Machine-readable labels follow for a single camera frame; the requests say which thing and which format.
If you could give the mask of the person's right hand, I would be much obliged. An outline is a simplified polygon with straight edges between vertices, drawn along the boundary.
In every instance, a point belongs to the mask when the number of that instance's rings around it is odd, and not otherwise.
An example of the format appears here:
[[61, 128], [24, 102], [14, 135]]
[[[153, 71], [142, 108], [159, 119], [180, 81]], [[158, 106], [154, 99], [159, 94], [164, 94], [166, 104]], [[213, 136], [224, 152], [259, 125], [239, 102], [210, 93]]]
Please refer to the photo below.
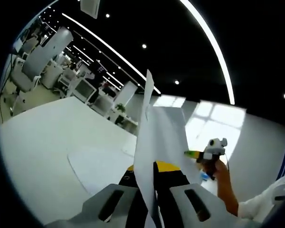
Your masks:
[[202, 165], [202, 169], [205, 173], [212, 173], [218, 181], [229, 181], [229, 171], [227, 166], [221, 160], [217, 160], [215, 163], [208, 162]]

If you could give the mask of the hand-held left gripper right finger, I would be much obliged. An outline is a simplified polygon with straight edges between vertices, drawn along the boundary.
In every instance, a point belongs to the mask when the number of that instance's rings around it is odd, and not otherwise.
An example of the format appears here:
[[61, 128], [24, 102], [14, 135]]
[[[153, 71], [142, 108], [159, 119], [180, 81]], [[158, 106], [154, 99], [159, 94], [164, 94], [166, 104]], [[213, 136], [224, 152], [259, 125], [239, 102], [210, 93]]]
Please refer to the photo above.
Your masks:
[[227, 212], [223, 201], [199, 184], [190, 184], [178, 167], [156, 161], [153, 170], [166, 228], [238, 227], [238, 219]]

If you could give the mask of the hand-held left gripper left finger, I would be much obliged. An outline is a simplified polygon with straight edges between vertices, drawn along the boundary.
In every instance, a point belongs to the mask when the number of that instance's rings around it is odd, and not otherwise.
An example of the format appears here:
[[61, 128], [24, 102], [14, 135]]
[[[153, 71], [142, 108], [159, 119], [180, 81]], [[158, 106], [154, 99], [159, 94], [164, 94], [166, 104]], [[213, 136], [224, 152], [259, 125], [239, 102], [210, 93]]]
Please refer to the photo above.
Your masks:
[[83, 204], [91, 228], [143, 228], [147, 207], [130, 166], [118, 184], [110, 184]]

